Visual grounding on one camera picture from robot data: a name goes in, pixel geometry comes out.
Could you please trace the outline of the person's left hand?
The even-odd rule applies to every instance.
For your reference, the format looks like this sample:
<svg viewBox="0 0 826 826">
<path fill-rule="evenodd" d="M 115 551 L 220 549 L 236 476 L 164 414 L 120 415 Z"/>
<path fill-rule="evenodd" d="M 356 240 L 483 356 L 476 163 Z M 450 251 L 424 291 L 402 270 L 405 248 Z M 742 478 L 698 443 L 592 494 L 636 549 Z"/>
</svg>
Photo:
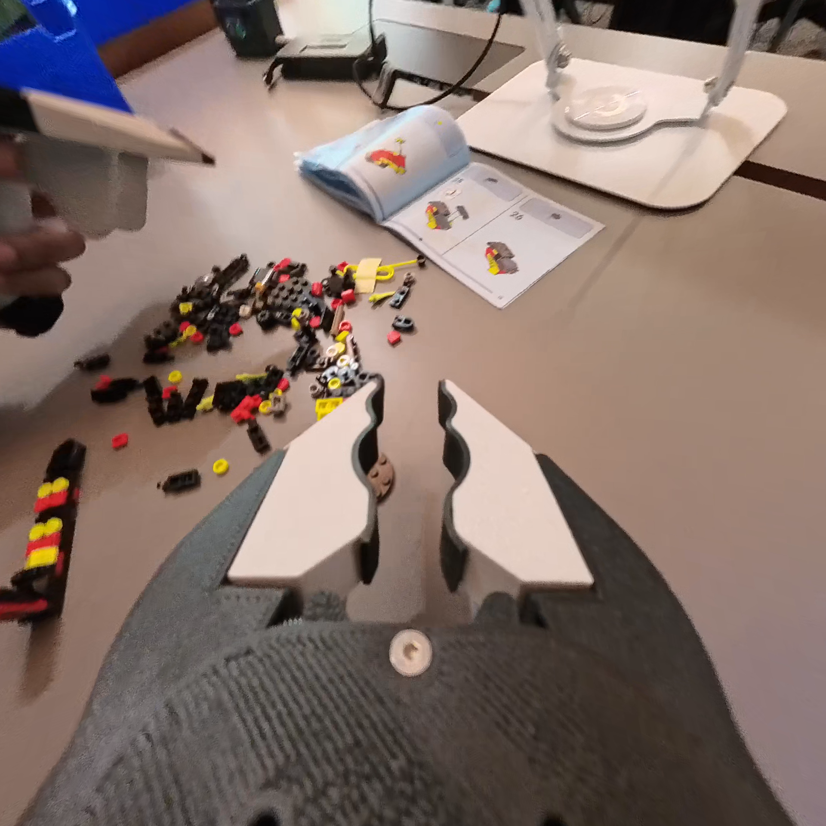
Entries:
<svg viewBox="0 0 826 826">
<path fill-rule="evenodd" d="M 29 197 L 31 216 L 14 230 L 1 232 L 1 294 L 9 298 L 62 296 L 71 278 L 65 264 L 86 249 L 84 237 L 60 217 L 46 193 L 23 178 L 22 148 L 2 136 L 2 184 L 21 183 Z"/>
</svg>

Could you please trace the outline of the blue plastic bin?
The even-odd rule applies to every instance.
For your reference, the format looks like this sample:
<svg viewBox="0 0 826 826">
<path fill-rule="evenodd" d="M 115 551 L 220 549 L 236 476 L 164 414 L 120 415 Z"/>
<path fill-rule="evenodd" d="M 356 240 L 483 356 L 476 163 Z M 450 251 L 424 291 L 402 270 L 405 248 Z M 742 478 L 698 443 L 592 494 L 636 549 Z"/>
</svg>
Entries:
<svg viewBox="0 0 826 826">
<path fill-rule="evenodd" d="M 132 112 L 78 21 L 74 2 L 1 2 L 1 86 Z"/>
<path fill-rule="evenodd" d="M 165 46 L 180 46 L 213 26 L 208 2 L 72 1 L 78 25 L 102 48 L 115 42 L 140 44 L 158 37 Z"/>
</svg>

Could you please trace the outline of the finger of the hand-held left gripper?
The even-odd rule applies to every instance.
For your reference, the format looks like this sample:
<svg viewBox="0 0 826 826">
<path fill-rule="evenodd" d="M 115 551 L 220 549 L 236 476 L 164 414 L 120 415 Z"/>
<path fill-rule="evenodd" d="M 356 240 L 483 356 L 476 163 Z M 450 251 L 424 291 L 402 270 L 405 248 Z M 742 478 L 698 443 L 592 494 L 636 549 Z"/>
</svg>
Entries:
<svg viewBox="0 0 826 826">
<path fill-rule="evenodd" d="M 19 95 L 34 124 L 23 140 L 25 179 L 89 239 L 144 227 L 150 161 L 215 163 L 191 139 L 136 114 L 35 89 Z"/>
</svg>

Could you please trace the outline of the brown round lego plate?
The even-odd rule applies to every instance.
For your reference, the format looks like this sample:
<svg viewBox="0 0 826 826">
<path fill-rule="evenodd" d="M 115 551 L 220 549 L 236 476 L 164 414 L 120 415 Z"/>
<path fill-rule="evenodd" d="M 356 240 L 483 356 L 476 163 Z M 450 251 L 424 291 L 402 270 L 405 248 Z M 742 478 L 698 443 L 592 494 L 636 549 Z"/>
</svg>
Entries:
<svg viewBox="0 0 826 826">
<path fill-rule="evenodd" d="M 396 472 L 386 453 L 379 453 L 376 462 L 367 472 L 367 480 L 377 502 L 384 501 L 391 493 L 396 479 Z"/>
</svg>

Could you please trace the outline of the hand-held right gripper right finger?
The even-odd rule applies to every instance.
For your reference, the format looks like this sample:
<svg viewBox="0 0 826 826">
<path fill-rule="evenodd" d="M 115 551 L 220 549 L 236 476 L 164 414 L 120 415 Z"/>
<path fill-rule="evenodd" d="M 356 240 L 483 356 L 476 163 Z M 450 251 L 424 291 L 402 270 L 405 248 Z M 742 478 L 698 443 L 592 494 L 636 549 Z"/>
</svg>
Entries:
<svg viewBox="0 0 826 826">
<path fill-rule="evenodd" d="M 440 568 L 451 593 L 525 598 L 594 585 L 534 450 L 454 382 L 438 387 L 444 500 Z"/>
</svg>

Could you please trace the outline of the lego instruction booklet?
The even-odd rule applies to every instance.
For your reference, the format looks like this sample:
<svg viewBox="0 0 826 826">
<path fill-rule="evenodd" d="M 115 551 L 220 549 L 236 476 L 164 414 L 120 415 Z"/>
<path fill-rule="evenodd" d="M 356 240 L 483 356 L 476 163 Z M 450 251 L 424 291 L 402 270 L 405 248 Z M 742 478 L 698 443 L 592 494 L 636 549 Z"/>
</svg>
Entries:
<svg viewBox="0 0 826 826">
<path fill-rule="evenodd" d="M 473 162 L 458 121 L 418 106 L 296 155 L 297 171 L 502 309 L 604 225 Z"/>
</svg>

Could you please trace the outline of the pile of lego pieces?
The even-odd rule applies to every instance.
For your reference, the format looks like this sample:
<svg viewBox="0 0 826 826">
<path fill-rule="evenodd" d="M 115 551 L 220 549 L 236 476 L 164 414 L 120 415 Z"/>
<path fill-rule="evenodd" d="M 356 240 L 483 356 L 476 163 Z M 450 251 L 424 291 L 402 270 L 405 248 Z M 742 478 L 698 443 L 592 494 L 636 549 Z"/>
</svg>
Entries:
<svg viewBox="0 0 826 826">
<path fill-rule="evenodd" d="M 237 373 L 214 384 L 196 376 L 188 387 L 178 369 L 170 371 L 165 381 L 156 375 L 105 375 L 102 371 L 111 363 L 108 354 L 82 358 L 75 367 L 98 373 L 90 390 L 93 404 L 118 404 L 141 391 L 155 427 L 216 411 L 242 426 L 255 453 L 264 455 L 272 446 L 259 419 L 286 412 L 286 394 L 295 377 L 302 373 L 314 377 L 309 392 L 317 419 L 377 380 L 377 374 L 366 369 L 346 311 L 363 294 L 370 305 L 386 303 L 400 309 L 416 278 L 405 273 L 397 290 L 370 292 L 373 282 L 366 270 L 368 263 L 333 265 L 325 278 L 312 282 L 305 263 L 284 258 L 257 268 L 247 284 L 238 287 L 250 270 L 248 256 L 241 254 L 184 286 L 171 302 L 168 318 L 143 338 L 143 365 L 163 367 L 187 346 L 200 347 L 208 354 L 228 352 L 243 335 L 244 325 L 252 321 L 262 333 L 281 328 L 289 332 L 294 346 L 283 367 L 266 364 L 257 372 Z"/>
</svg>

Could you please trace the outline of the black power adapter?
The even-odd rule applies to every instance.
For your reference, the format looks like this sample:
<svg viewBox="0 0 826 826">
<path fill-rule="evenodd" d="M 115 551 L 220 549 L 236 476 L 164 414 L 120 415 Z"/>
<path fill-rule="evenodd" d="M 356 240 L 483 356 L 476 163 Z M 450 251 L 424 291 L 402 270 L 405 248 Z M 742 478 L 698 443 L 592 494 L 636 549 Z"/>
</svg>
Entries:
<svg viewBox="0 0 826 826">
<path fill-rule="evenodd" d="M 387 59 L 387 38 L 367 26 L 345 34 L 295 37 L 275 54 L 265 83 L 279 70 L 285 79 L 350 81 L 377 76 Z"/>
</svg>

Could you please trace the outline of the black charger block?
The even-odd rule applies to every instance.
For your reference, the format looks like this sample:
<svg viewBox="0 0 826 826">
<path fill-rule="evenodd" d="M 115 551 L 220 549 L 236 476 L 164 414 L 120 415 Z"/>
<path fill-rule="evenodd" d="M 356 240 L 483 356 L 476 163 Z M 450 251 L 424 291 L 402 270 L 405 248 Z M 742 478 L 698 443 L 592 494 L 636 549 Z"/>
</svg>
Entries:
<svg viewBox="0 0 826 826">
<path fill-rule="evenodd" d="M 211 1 L 212 12 L 238 59 L 264 59 L 279 50 L 283 28 L 274 1 Z"/>
</svg>

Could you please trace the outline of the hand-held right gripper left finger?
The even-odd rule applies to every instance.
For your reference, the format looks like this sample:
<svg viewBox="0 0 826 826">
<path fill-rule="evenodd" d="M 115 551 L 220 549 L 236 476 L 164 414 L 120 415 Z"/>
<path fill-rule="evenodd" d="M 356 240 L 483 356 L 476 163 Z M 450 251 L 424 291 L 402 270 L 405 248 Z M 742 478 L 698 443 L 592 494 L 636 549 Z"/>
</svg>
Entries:
<svg viewBox="0 0 826 826">
<path fill-rule="evenodd" d="M 230 584 L 348 597 L 373 580 L 378 500 L 369 473 L 384 390 L 372 377 L 288 445 L 229 566 Z"/>
</svg>

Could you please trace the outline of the white folding stand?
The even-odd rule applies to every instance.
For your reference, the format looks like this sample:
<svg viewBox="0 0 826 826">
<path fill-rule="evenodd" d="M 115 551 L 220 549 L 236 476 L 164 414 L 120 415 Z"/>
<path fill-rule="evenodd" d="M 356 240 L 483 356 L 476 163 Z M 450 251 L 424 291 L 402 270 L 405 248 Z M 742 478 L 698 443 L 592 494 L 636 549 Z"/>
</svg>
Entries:
<svg viewBox="0 0 826 826">
<path fill-rule="evenodd" d="M 459 118 L 473 150 L 662 211 L 708 201 L 784 118 L 738 87 L 760 2 L 736 2 L 724 62 L 700 80 L 573 58 L 552 2 L 522 2 L 541 59 Z"/>
</svg>

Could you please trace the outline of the black red yellow lego assembly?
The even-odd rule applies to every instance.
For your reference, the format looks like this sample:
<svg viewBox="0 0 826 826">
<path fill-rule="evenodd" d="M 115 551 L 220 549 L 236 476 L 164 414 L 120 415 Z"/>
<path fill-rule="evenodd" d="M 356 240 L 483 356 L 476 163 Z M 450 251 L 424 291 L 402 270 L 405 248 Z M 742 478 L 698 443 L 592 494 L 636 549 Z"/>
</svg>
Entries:
<svg viewBox="0 0 826 826">
<path fill-rule="evenodd" d="M 51 454 L 33 506 L 22 567 L 1 589 L 1 621 L 36 624 L 64 608 L 86 445 L 66 439 Z"/>
</svg>

